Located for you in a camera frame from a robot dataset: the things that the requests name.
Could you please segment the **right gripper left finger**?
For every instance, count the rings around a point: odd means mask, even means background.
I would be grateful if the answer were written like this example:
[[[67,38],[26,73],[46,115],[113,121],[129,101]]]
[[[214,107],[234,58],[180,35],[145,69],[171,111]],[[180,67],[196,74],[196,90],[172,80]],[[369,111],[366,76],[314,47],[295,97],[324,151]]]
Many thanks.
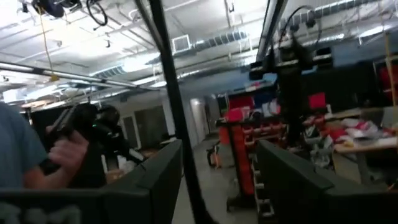
[[[171,223],[181,178],[175,140],[99,189],[2,190],[1,223]]]

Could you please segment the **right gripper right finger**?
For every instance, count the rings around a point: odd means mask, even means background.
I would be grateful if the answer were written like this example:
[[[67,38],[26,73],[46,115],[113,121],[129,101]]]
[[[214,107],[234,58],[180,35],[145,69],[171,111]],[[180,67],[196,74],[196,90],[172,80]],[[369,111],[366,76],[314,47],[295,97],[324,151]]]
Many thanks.
[[[397,192],[338,176],[266,140],[256,154],[279,223],[397,224]]]

